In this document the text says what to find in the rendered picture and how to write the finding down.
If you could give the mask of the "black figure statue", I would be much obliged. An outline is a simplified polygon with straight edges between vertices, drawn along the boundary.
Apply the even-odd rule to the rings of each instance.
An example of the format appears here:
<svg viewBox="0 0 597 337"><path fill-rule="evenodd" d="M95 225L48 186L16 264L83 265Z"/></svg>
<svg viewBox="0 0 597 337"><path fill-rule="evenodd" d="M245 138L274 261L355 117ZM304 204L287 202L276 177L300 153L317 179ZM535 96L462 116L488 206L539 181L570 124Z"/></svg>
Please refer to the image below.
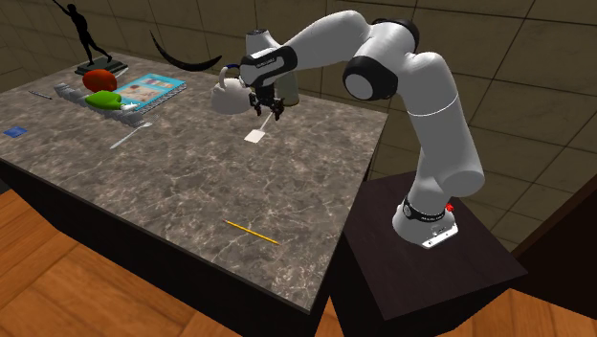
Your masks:
<svg viewBox="0 0 597 337"><path fill-rule="evenodd" d="M97 45L88 30L88 24L85 17L77 11L75 4L68 4L66 7L60 5L56 0L52 0L67 16L70 17L71 21L76 27L79 42L85 50L88 58L88 62L83 65L79 65L75 70L78 75L85 75L93 70L106 70L116 77L124 74L128 66L121 61L115 60L105 50ZM103 55L103 58L94 60L92 58L91 50L95 50Z"/></svg>

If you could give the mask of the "beige cylindrical cup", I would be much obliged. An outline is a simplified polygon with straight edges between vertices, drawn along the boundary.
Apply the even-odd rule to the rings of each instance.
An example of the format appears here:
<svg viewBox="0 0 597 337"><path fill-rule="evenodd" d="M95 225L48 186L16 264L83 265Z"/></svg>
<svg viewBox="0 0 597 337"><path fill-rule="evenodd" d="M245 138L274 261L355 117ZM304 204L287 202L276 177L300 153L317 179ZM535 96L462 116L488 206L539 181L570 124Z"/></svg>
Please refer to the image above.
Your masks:
<svg viewBox="0 0 597 337"><path fill-rule="evenodd" d="M284 106L299 103L299 86L294 72L285 74L275 81L276 97L283 100Z"/></svg>

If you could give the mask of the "white spatula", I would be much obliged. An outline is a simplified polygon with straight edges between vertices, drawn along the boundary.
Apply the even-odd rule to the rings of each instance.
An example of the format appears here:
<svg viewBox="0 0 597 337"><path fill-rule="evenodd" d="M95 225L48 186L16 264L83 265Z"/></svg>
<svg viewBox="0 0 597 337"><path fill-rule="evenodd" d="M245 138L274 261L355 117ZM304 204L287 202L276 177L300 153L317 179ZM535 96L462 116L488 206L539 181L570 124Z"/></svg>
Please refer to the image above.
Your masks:
<svg viewBox="0 0 597 337"><path fill-rule="evenodd" d="M253 144L257 144L265 135L265 126L267 124L267 122L271 119L271 117L274 115L273 112L271 112L268 117L265 119L265 121L263 122L263 124L260 126L260 128L258 129L253 129L250 133L248 133L244 140Z"/></svg>

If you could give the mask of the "dark robot stand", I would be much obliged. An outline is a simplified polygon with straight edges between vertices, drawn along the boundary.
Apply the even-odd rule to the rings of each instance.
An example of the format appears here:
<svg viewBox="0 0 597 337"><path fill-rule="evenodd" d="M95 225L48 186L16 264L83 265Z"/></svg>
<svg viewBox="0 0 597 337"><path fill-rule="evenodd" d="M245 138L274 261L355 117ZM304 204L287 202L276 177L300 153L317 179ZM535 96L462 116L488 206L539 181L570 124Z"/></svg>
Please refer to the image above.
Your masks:
<svg viewBox="0 0 597 337"><path fill-rule="evenodd" d="M413 173L361 184L330 264L344 337L434 337L473 316L525 269L457 198L458 232L425 249L391 219Z"/></svg>

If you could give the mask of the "black curved horn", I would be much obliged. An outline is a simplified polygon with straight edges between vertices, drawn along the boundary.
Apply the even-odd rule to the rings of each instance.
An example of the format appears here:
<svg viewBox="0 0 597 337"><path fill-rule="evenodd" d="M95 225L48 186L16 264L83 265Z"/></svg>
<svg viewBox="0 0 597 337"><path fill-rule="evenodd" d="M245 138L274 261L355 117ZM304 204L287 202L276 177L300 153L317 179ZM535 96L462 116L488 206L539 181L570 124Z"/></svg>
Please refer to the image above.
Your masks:
<svg viewBox="0 0 597 337"><path fill-rule="evenodd" d="M173 56L171 56L156 40L155 36L153 33L150 33L152 41L156 47L156 49L158 50L158 52L160 53L160 55L163 57L164 60L166 60L169 64L171 64L172 66L175 66L179 69L188 71L188 72L203 72L208 70L209 68L211 68L212 66L214 66L222 57L221 56L217 56L214 58L211 58L207 61L202 61L202 62L197 62L197 63L189 63L189 62L185 62L182 60L179 60Z"/></svg>

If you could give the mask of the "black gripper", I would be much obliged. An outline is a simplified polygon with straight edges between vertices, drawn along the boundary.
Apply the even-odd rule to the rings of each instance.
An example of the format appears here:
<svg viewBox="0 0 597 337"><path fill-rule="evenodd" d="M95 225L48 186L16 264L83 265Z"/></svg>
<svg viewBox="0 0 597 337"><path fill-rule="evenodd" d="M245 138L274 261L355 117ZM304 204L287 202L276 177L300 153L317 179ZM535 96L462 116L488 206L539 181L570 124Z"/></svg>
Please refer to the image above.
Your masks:
<svg viewBox="0 0 597 337"><path fill-rule="evenodd" d="M256 87L253 94L250 95L250 105L256 111L258 116L261 115L260 105L272 108L276 121L279 120L280 115L284 111L283 99L276 97L276 91L273 85Z"/></svg>

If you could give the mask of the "silver fork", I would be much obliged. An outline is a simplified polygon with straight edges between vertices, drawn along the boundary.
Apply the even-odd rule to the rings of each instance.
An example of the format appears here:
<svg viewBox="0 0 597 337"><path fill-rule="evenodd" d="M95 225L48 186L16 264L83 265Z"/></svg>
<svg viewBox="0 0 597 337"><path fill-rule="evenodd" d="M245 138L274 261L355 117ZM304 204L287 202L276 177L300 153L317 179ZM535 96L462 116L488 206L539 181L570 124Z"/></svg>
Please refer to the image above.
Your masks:
<svg viewBox="0 0 597 337"><path fill-rule="evenodd" d="M134 134L135 134L137 131L139 131L139 130L141 130L141 129L143 129L143 128L150 127L150 126L152 126L152 125L153 125L153 123L147 122L147 123L144 123L144 124L142 124L142 125L140 125L140 126L136 127L136 128L135 128L133 131L131 131L129 134L127 134L126 136L124 136L123 138L121 138L120 140L118 140L116 143L114 143L113 145L111 145L111 146L109 147L109 149L114 149L114 148L116 148L116 147L120 146L122 143L124 143L126 140L128 140L130 137L132 137L132 136L133 136L133 135L134 135Z"/></svg>

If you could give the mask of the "white kettle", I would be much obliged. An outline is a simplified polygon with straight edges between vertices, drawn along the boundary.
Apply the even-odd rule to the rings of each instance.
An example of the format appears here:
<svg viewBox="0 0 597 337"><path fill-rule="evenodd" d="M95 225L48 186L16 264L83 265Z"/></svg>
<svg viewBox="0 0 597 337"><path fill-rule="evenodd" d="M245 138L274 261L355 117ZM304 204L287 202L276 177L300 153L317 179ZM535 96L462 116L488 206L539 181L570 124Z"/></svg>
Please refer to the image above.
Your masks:
<svg viewBox="0 0 597 337"><path fill-rule="evenodd" d="M229 69L237 68L236 64L224 66L218 77L218 82L210 93L211 107L222 115L237 115L246 112L252 106L250 94L252 90L241 79L227 78Z"/></svg>

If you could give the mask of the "red round bowl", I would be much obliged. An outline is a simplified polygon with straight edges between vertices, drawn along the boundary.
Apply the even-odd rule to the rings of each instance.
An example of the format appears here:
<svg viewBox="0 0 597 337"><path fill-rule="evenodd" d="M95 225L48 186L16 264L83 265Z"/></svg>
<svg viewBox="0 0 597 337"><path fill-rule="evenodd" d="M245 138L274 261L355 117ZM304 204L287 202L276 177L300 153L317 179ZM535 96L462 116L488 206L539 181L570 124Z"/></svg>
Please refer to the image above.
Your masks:
<svg viewBox="0 0 597 337"><path fill-rule="evenodd" d="M82 82L88 90L94 93L98 91L112 92L118 87L114 74L104 69L96 69L85 73Z"/></svg>

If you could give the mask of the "yellow pencil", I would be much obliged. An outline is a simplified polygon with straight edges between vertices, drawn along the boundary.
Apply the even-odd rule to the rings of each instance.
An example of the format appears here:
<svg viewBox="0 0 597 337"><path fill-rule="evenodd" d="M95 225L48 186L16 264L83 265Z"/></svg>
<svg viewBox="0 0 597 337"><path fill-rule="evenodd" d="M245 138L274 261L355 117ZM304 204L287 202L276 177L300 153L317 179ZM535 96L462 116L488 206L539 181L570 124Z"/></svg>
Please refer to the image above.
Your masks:
<svg viewBox="0 0 597 337"><path fill-rule="evenodd" d="M263 239L263 240L266 240L266 241L268 241L268 242L270 242L270 243L273 243L273 244L275 244L275 245L280 245L280 243L279 243L278 241L276 241L276 240L274 240L274 239L272 239L272 238L269 238L269 237L267 237L267 236L264 236L264 235L262 235L262 234L259 234L259 233L255 232L255 231L252 231L252 230L250 230L250 229L248 229L248 228L246 228L246 227L243 227L243 226L241 226L241 225L238 225L238 224L236 224L236 223L233 223L233 222L231 222L231 221L229 221L229 220L227 220L227 219L222 219L222 221L223 221L224 223L226 223L226 224L229 224L229 225L233 226L234 228L237 228L237 229L239 229L239 230L242 230L242 231L244 231L244 232L246 232L246 233L249 233L249 234L251 234L251 235L253 235L253 236L259 237L259 238L261 238L261 239Z"/></svg>

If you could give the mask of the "grey ridged tray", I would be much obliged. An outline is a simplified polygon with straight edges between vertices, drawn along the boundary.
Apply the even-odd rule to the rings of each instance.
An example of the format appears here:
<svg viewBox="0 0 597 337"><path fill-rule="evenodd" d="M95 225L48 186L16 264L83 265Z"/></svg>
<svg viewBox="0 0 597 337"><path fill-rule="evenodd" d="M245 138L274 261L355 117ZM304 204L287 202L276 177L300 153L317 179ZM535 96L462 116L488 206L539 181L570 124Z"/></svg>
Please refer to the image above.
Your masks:
<svg viewBox="0 0 597 337"><path fill-rule="evenodd" d="M60 83L55 86L56 93L63 99L76 103L82 107L89 108L94 112L99 113L105 119L112 119L122 124L126 124L132 127L140 126L144 122L143 115L134 110L122 111L122 110L100 110L89 106L85 102L85 98L89 95L84 94L80 89L73 89L68 84Z"/></svg>

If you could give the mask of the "blue picture book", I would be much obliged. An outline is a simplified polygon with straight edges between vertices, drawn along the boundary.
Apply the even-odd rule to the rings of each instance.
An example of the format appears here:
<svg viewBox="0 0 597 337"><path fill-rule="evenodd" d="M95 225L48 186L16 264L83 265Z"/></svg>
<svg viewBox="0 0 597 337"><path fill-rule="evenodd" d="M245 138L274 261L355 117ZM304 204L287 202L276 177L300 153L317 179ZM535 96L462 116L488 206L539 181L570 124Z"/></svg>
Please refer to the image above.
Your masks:
<svg viewBox="0 0 597 337"><path fill-rule="evenodd" d="M142 115L187 88L184 80L156 74L147 74L116 90L123 104L137 104L136 112Z"/></svg>

